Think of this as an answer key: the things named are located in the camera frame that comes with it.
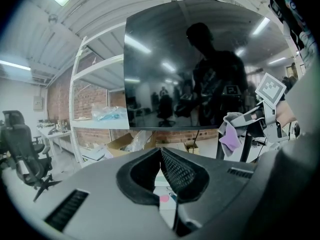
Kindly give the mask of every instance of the television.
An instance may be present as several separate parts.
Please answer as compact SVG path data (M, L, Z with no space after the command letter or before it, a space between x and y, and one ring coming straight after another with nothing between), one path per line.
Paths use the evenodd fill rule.
M124 37L130 128L219 128L228 112L256 106L265 73L288 76L288 51L275 23L238 5L183 0L138 12Z

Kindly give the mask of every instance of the pink dot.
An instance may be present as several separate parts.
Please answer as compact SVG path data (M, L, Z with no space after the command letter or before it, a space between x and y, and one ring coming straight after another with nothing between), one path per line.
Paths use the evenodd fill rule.
M160 202L166 203L169 201L169 199L170 199L170 196L168 196L168 195L160 196Z

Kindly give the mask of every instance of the office chair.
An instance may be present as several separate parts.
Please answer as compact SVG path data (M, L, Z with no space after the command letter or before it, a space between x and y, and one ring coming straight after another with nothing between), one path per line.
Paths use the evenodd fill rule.
M52 170L52 159L48 154L50 147L46 147L42 152L46 155L46 158L39 159L31 141L30 128L25 124L17 124L17 113L5 112L7 111L3 112L5 114L5 126L1 127L1 139L4 140L14 160L19 179L35 190L40 187L33 199L35 202L45 189L48 190L48 187L60 183L60 181L52 181L51 174L47 176L48 171ZM27 174L23 173L19 161L23 161L28 171Z
M9 121L9 117L11 118L11 123L12 125L24 125L25 124L25 119L22 113L18 110L6 110L2 111L4 114L5 122ZM39 143L39 138L41 136L36 136L33 137L35 141L33 141L33 148L34 151L39 154L45 149L45 144Z
M160 99L158 118L164 119L159 122L159 127L172 127L176 124L175 121L168 120L173 115L172 98L169 95L163 95Z

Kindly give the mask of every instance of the chair armrest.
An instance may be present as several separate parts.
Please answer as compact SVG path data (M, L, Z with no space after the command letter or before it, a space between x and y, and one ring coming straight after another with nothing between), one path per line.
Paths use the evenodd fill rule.
M46 146L42 152L42 154L46 155L46 157L48 158L49 157L49 151L50 151L50 147L49 146Z
M33 138L35 139L35 144L38 144L39 143L38 139L41 138L41 136L35 136Z

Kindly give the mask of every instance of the clear plastic bag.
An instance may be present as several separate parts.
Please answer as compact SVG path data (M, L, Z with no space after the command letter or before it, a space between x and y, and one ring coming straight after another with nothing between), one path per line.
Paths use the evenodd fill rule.
M132 145L132 152L142 150L145 147L145 144L150 139L152 135L152 131L141 130L138 134L134 137L131 145Z
M91 109L92 119L95 121L106 121L127 118L127 109L121 106L106 106L93 104Z

